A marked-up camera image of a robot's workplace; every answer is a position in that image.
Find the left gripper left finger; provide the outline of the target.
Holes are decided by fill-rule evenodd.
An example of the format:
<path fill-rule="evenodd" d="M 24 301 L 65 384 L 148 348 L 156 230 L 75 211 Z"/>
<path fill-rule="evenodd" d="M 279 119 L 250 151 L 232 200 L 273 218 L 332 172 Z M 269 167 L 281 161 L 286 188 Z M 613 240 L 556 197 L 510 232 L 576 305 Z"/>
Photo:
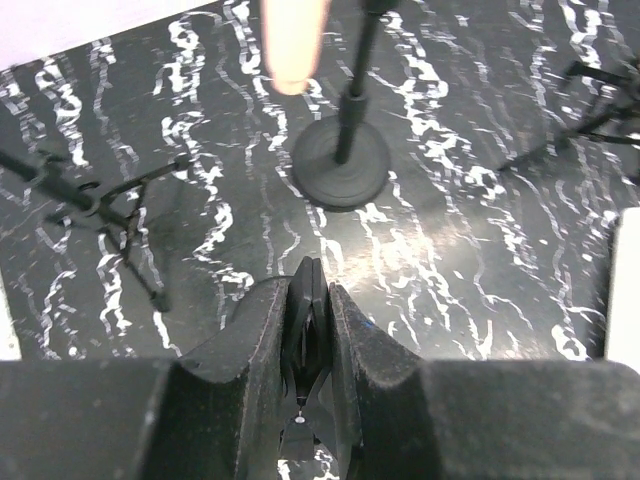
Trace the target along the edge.
<path fill-rule="evenodd" d="M 3 363 L 2 477 L 275 478 L 287 288 L 260 282 L 179 359 Z"/>

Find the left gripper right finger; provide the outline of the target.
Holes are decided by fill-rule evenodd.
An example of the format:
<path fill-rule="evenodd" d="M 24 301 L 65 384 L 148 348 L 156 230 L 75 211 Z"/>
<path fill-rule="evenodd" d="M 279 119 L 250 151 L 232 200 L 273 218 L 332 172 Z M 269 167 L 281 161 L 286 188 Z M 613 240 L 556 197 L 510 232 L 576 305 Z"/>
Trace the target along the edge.
<path fill-rule="evenodd" d="M 635 479 L 639 377 L 608 361 L 428 360 L 332 285 L 344 479 Z"/>

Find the black tripod clip stand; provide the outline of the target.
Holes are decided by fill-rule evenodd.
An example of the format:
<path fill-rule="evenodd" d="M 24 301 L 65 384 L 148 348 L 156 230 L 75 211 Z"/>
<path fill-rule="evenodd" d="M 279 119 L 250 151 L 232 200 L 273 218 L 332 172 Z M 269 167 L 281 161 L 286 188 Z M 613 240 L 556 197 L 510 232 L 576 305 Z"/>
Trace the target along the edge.
<path fill-rule="evenodd" d="M 168 174 L 188 170 L 192 164 L 190 156 L 180 154 L 171 163 L 108 190 L 97 180 L 73 183 L 66 179 L 60 167 L 66 157 L 61 154 L 39 148 L 36 157 L 38 162 L 33 164 L 3 150 L 1 167 L 63 205 L 60 211 L 47 217 L 48 222 L 62 225 L 68 219 L 73 225 L 103 234 L 145 290 L 153 308 L 168 312 L 171 305 L 166 290 L 152 286 L 132 264 L 131 247 L 140 236 L 138 225 L 149 185 Z"/>

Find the white microphone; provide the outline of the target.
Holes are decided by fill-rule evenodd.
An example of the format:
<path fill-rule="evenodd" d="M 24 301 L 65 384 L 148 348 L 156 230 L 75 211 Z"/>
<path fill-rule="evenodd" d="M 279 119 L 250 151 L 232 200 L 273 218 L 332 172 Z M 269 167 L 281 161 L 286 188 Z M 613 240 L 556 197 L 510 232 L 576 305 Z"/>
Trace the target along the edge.
<path fill-rule="evenodd" d="M 605 357 L 639 371 L 639 208 L 625 209 L 615 232 Z"/>

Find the pink microphone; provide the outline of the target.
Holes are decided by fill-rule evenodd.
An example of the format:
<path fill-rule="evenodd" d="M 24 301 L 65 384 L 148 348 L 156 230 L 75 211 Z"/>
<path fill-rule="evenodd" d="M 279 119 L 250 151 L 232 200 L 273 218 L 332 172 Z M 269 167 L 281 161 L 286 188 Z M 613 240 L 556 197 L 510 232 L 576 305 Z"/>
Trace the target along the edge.
<path fill-rule="evenodd" d="M 300 95 L 316 72 L 331 2 L 265 0 L 260 2 L 262 45 L 273 88 Z"/>

